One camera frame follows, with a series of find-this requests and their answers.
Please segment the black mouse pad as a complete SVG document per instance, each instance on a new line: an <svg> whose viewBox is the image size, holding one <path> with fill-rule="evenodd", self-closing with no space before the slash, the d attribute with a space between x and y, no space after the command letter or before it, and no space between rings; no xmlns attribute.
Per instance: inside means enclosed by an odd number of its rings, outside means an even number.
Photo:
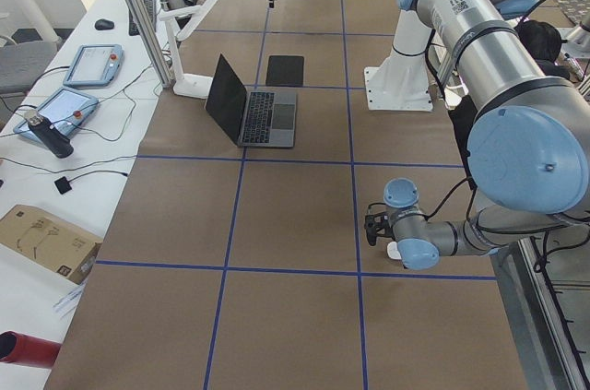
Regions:
<svg viewBox="0 0 590 390"><path fill-rule="evenodd" d="M265 83L275 87L302 87L304 57L300 55L270 55Z"/></svg>

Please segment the grey laptop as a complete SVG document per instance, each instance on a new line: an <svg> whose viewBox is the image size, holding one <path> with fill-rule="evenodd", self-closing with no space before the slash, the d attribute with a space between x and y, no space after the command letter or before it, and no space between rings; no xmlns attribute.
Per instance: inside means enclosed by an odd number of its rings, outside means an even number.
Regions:
<svg viewBox="0 0 590 390"><path fill-rule="evenodd" d="M238 147L293 148L297 100L292 90L247 89L220 56L205 109Z"/></svg>

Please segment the white computer mouse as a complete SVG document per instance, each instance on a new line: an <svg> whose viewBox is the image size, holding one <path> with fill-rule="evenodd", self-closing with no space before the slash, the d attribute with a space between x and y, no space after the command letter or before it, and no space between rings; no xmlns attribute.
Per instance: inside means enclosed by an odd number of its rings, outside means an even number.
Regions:
<svg viewBox="0 0 590 390"><path fill-rule="evenodd" d="M386 247L387 256L394 261L402 261L402 255L398 250L397 242L389 242Z"/></svg>

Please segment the black computer mouse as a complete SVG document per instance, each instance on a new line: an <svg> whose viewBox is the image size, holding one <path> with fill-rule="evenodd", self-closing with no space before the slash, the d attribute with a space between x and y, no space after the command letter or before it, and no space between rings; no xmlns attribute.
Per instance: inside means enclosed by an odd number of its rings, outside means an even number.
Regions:
<svg viewBox="0 0 590 390"><path fill-rule="evenodd" d="M95 24L94 28L96 30L113 30L114 29L114 22L105 18L98 19Z"/></svg>

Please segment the upper blue teach pendant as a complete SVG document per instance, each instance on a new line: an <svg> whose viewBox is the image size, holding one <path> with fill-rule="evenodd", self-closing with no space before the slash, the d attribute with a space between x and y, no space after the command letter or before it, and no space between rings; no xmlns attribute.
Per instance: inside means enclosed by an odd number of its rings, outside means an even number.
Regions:
<svg viewBox="0 0 590 390"><path fill-rule="evenodd" d="M82 45L69 66L63 85L69 88L102 88L117 76L124 50L121 44Z"/></svg>

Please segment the blue teach pendant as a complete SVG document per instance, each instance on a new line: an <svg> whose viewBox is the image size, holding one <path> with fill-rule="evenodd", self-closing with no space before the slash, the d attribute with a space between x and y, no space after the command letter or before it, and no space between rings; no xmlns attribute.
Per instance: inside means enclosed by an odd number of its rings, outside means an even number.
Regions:
<svg viewBox="0 0 590 390"><path fill-rule="evenodd" d="M77 89L59 88L37 111L70 138L98 107L99 99Z"/></svg>
<svg viewBox="0 0 590 390"><path fill-rule="evenodd" d="M69 66L63 85L69 88L102 88L117 76L124 50L121 44L82 45Z"/></svg>

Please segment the lower blue teach pendant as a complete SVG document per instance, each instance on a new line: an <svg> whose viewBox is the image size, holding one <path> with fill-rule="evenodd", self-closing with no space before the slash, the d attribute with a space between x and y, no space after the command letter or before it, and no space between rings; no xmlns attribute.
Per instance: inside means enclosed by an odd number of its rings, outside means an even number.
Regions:
<svg viewBox="0 0 590 390"><path fill-rule="evenodd" d="M77 89L59 88L37 111L70 138L98 107L99 99Z"/></svg>

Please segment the black bottle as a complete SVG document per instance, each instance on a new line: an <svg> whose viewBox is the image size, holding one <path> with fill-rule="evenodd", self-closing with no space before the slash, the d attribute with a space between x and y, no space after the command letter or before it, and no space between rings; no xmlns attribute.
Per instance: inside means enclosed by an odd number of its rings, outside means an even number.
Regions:
<svg viewBox="0 0 590 390"><path fill-rule="evenodd" d="M58 159L69 157L74 148L67 136L63 135L53 123L36 110L24 113L29 130L55 155Z"/></svg>

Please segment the small black square device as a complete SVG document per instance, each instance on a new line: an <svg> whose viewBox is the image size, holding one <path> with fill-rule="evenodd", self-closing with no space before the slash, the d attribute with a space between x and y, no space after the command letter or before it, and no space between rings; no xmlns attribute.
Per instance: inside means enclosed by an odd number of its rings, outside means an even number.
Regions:
<svg viewBox="0 0 590 390"><path fill-rule="evenodd" d="M72 185L65 176L56 179L54 181L54 185L61 195L64 195L72 190Z"/></svg>

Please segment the cardboard box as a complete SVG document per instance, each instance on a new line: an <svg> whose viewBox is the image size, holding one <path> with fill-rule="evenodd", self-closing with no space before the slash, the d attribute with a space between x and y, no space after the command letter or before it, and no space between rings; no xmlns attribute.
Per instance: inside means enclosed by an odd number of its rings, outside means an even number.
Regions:
<svg viewBox="0 0 590 390"><path fill-rule="evenodd" d="M1 243L79 285L96 261L102 238L41 208L15 205L1 218Z"/></svg>

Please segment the red cylinder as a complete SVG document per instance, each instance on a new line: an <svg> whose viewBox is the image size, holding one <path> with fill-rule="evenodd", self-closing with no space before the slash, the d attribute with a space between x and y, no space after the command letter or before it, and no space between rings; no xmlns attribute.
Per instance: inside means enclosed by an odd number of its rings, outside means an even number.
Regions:
<svg viewBox="0 0 590 390"><path fill-rule="evenodd" d="M61 347L58 342L6 331L1 334L1 362L51 369Z"/></svg>

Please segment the aluminium frame post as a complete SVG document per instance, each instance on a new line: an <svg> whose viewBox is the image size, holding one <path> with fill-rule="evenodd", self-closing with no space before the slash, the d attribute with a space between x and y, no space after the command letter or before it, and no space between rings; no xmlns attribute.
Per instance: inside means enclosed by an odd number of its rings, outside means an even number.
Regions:
<svg viewBox="0 0 590 390"><path fill-rule="evenodd" d="M125 0L128 10L133 15L140 38L145 46L150 63L154 67L162 87L169 88L172 83L171 71L160 49L159 42L152 27L143 0Z"/></svg>

